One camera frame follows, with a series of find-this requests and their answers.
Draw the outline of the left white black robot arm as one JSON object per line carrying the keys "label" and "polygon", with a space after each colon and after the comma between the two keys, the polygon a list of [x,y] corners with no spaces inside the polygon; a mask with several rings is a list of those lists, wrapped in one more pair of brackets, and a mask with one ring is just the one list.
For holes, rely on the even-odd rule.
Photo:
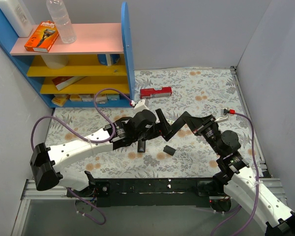
{"label": "left white black robot arm", "polygon": [[68,170],[71,164],[119,148],[128,147],[137,141],[165,137],[171,126],[158,109],[156,113],[142,110],[133,117],[123,117],[107,124],[98,131],[62,145],[47,147],[37,144],[30,160],[35,186],[38,191],[49,190],[57,185],[71,187],[88,197],[95,185],[85,174]]}

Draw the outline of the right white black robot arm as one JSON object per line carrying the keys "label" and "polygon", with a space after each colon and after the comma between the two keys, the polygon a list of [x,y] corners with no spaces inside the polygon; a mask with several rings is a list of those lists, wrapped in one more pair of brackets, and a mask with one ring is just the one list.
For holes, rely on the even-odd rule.
{"label": "right white black robot arm", "polygon": [[265,231],[266,236],[295,236],[295,212],[282,203],[259,179],[258,168],[252,169],[240,155],[241,145],[236,132],[219,130],[221,118],[210,115],[193,117],[184,112],[172,125],[165,118],[162,137],[168,141],[184,125],[195,136],[203,136],[219,158],[220,172],[214,175],[213,191],[217,195],[227,194],[242,209],[250,214],[247,222],[234,235],[239,235],[252,220]]}

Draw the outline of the black battery cover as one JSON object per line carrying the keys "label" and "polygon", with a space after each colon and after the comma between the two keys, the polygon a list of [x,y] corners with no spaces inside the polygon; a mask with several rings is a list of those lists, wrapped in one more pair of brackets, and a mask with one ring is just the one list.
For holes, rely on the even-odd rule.
{"label": "black battery cover", "polygon": [[166,145],[166,146],[163,148],[163,151],[164,151],[166,154],[170,155],[170,156],[173,156],[173,155],[175,154],[175,152],[176,152],[176,150],[175,150],[173,147],[170,147],[170,146],[168,146],[168,145]]}

